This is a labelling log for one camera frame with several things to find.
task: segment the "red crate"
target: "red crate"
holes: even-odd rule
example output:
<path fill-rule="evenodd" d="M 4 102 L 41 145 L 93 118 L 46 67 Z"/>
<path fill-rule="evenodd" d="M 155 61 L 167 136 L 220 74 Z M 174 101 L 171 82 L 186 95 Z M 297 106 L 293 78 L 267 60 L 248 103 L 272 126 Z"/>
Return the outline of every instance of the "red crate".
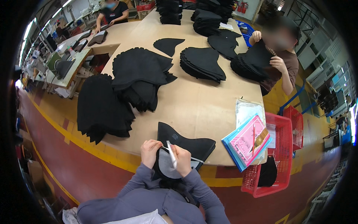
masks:
<path fill-rule="evenodd" d="M 293 135 L 293 151 L 303 148 L 303 116 L 293 106 L 289 106 L 284 110 L 284 117 L 290 118 L 292 122 L 292 130 L 296 130 L 297 134 Z"/>
<path fill-rule="evenodd" d="M 137 12 L 139 11 L 146 11 L 146 10 L 150 10 L 155 6 L 154 1 L 152 1 L 150 4 L 148 5 L 137 5 Z"/>
<path fill-rule="evenodd" d="M 268 148 L 268 154 L 275 153 L 277 177 L 274 186 L 258 187 L 261 165 L 249 166 L 242 180 L 241 191 L 253 197 L 262 197 L 286 189 L 290 182 L 292 165 L 292 124 L 291 120 L 275 114 L 265 113 L 266 124 L 276 125 L 276 148 Z"/>

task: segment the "blue plastic basket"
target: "blue plastic basket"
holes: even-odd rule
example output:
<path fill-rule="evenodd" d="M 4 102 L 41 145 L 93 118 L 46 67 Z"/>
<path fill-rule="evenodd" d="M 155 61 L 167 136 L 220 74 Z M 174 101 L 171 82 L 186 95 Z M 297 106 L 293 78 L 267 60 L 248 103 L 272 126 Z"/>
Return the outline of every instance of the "blue plastic basket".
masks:
<path fill-rule="evenodd" d="M 236 20 L 238 22 L 237 26 L 241 27 L 241 25 L 239 25 L 240 23 L 243 23 L 242 25 L 245 25 L 247 27 L 247 34 L 242 34 L 242 36 L 244 37 L 244 40 L 246 42 L 246 45 L 248 47 L 252 47 L 251 44 L 248 42 L 248 39 L 251 37 L 252 32 L 254 32 L 255 30 L 247 23 L 241 22 L 239 20 Z"/>

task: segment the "red fire extinguisher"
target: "red fire extinguisher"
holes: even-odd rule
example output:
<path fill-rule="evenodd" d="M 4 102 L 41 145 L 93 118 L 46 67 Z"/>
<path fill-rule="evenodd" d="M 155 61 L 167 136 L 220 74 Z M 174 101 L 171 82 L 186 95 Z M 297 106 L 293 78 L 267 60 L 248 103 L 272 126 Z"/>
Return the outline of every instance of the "red fire extinguisher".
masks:
<path fill-rule="evenodd" d="M 238 3 L 237 11 L 238 11 L 238 12 L 241 12 L 243 6 L 244 6 L 244 2 L 243 2 L 243 1 L 240 1 L 240 2 Z"/>
<path fill-rule="evenodd" d="M 244 3 L 241 12 L 245 13 L 247 8 L 248 8 L 248 3 Z"/>

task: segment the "beige tabletop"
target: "beige tabletop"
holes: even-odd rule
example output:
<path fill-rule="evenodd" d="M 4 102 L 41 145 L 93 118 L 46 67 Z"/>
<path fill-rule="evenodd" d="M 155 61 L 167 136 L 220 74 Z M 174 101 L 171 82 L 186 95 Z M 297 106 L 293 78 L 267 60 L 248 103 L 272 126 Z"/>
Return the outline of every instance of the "beige tabletop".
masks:
<path fill-rule="evenodd" d="M 106 40 L 101 44 L 94 44 L 92 46 L 85 46 L 84 49 L 92 49 L 92 54 L 106 54 L 109 53 L 112 55 L 118 46 L 125 40 L 125 38 L 134 30 L 141 21 L 134 21 L 128 23 L 116 24 L 111 27 L 108 27 L 106 30 L 108 32 Z M 77 34 L 73 37 L 64 40 L 57 46 L 56 50 L 60 50 L 60 54 L 64 54 L 64 51 L 67 49 L 67 46 L 70 45 L 73 41 L 78 40 L 83 33 Z M 89 37 L 84 38 L 92 40 L 94 36 L 94 30 Z"/>
<path fill-rule="evenodd" d="M 154 113 L 135 112 L 136 119 L 132 123 L 129 138 L 105 135 L 102 142 L 118 150 L 140 155 L 140 146 L 145 140 L 157 139 L 158 122 L 173 127 L 186 138 L 210 138 L 216 141 L 215 150 L 205 164 L 234 166 L 230 155 L 224 148 L 221 139 L 235 130 L 235 102 L 243 98 L 257 102 L 263 106 L 261 89 L 257 82 L 249 81 L 235 74 L 230 61 L 219 56 L 218 64 L 226 74 L 226 81 L 217 84 L 213 81 L 196 79 L 185 73 L 179 65 L 179 55 L 187 47 L 210 47 L 207 37 L 197 34 L 190 20 L 194 11 L 183 10 L 181 25 L 161 24 L 159 14 L 152 11 L 132 31 L 117 48 L 105 65 L 102 74 L 112 74 L 113 59 L 121 52 L 135 47 L 143 47 L 155 53 L 167 56 L 153 47 L 153 43 L 162 38 L 180 38 L 185 41 L 175 48 L 169 70 L 178 77 L 172 83 L 163 85 L 158 91 L 158 106 Z M 240 33 L 235 20 L 230 19 L 234 31 Z M 237 53 L 247 51 L 243 37 L 237 39 Z"/>
<path fill-rule="evenodd" d="M 75 75 L 77 74 L 78 70 L 81 68 L 84 60 L 88 57 L 88 55 L 91 53 L 91 49 L 84 49 L 81 52 L 76 53 L 76 60 L 72 64 L 70 70 L 67 72 L 66 76 L 63 79 L 57 79 L 55 75 L 50 71 L 47 70 L 46 78 L 42 76 L 36 76 L 36 81 L 41 82 L 47 82 L 49 84 L 52 84 L 56 87 L 66 88 L 68 89 L 71 85 L 72 80 L 74 79 Z"/>

